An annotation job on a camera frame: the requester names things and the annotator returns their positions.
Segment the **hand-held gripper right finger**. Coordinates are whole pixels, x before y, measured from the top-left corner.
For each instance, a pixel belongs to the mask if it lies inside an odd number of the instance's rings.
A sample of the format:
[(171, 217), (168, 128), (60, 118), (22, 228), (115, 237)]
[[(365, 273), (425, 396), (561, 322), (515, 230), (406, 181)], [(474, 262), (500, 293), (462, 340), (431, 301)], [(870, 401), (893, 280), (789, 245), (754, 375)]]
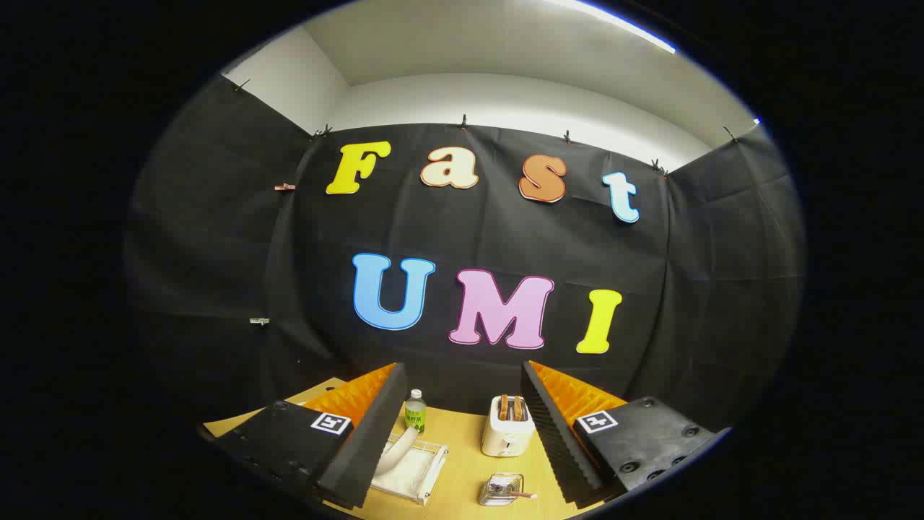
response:
[(523, 363), (521, 393), (574, 506), (643, 493), (723, 437), (659, 398), (626, 401), (534, 361)]

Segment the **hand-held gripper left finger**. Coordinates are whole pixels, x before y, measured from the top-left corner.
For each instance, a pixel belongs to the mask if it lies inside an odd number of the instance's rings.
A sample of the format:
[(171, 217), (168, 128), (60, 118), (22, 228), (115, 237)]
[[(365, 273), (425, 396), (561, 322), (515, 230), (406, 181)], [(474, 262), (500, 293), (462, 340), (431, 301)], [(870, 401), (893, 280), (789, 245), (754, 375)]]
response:
[(280, 399), (209, 422), (206, 438), (288, 496), (363, 506), (407, 392), (403, 363), (389, 363), (298, 404)]

